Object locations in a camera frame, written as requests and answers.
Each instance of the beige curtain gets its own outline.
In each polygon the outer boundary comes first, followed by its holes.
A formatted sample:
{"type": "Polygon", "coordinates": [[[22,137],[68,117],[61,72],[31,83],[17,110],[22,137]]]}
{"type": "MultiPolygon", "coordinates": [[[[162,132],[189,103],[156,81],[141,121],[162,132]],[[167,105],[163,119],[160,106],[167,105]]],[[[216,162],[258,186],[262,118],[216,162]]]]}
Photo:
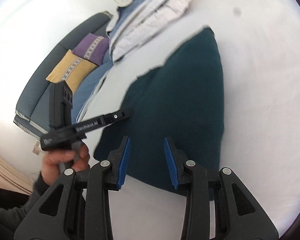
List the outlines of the beige curtain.
{"type": "Polygon", "coordinates": [[[0,188],[30,195],[32,181],[0,157],[0,188]]]}

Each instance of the person's arm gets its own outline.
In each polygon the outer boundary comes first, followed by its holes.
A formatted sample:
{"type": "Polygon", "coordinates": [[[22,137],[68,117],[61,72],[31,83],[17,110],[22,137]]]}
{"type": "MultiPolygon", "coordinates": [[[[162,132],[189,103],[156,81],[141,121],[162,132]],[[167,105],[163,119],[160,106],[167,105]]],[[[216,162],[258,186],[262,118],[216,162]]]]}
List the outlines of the person's arm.
{"type": "MultiPolygon", "coordinates": [[[[58,164],[69,162],[75,158],[75,152],[71,150],[56,150],[46,154],[42,159],[41,173],[34,183],[33,192],[28,202],[21,208],[5,210],[0,208],[0,224],[9,231],[14,232],[34,204],[60,175],[58,164]]],[[[79,158],[72,166],[75,171],[90,168],[88,161],[90,155],[88,147],[82,143],[79,150],[79,158]]]]}

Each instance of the dark gray sleeve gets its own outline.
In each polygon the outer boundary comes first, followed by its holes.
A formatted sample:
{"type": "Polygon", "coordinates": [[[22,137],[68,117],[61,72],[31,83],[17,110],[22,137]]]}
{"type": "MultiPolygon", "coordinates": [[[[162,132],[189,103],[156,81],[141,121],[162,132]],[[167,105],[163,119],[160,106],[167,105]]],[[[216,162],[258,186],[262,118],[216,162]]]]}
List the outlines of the dark gray sleeve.
{"type": "Polygon", "coordinates": [[[21,208],[12,208],[9,210],[5,210],[0,208],[0,223],[7,229],[14,232],[17,227],[20,225],[24,217],[29,213],[31,208],[35,205],[35,203],[40,199],[43,193],[48,189],[48,185],[46,185],[42,179],[40,174],[38,180],[34,184],[33,192],[28,200],[28,202],[21,208]]]}

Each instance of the gray sofa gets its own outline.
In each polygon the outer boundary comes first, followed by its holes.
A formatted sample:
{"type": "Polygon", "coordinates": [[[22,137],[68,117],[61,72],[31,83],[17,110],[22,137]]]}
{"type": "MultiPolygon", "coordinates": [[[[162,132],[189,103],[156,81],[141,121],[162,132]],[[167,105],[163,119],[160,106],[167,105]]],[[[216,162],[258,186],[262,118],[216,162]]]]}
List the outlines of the gray sofa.
{"type": "Polygon", "coordinates": [[[16,106],[14,123],[25,132],[39,138],[49,131],[49,91],[51,83],[46,80],[53,68],[73,50],[88,34],[106,36],[106,26],[111,19],[108,12],[98,13],[72,30],[48,54],[24,88],[16,106]]]}

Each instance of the dark green cloth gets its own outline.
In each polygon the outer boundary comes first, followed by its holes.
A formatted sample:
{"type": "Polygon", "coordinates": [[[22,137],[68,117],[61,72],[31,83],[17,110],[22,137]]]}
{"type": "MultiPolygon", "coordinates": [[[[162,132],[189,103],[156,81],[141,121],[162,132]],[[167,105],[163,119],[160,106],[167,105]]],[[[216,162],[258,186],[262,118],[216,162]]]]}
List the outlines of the dark green cloth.
{"type": "Polygon", "coordinates": [[[186,41],[164,66],[139,77],[128,89],[122,107],[131,118],[104,129],[94,158],[105,160],[123,136],[131,138],[128,175],[175,192],[163,151],[172,136],[178,149],[207,169],[219,169],[224,130],[223,72],[210,28],[186,41]]]}

